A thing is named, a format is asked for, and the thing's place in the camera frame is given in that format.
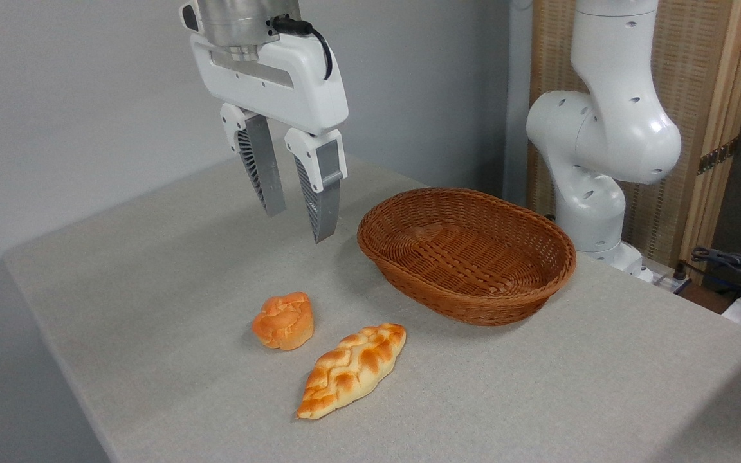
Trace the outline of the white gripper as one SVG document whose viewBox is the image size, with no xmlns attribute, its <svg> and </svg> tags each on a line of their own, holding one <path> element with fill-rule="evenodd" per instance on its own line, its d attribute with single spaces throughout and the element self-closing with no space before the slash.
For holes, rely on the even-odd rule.
<svg viewBox="0 0 741 463">
<path fill-rule="evenodd" d="M 259 48 L 256 61 L 244 62 L 202 35 L 189 41 L 205 87 L 225 102 L 220 110 L 224 133 L 265 213 L 273 217 L 286 209 L 268 117 L 292 127 L 284 141 L 295 158 L 315 243 L 331 237 L 338 224 L 340 184 L 348 176 L 336 129 L 348 117 L 337 61 L 332 60 L 325 79 L 324 51 L 312 36 L 281 35 Z"/>
</svg>

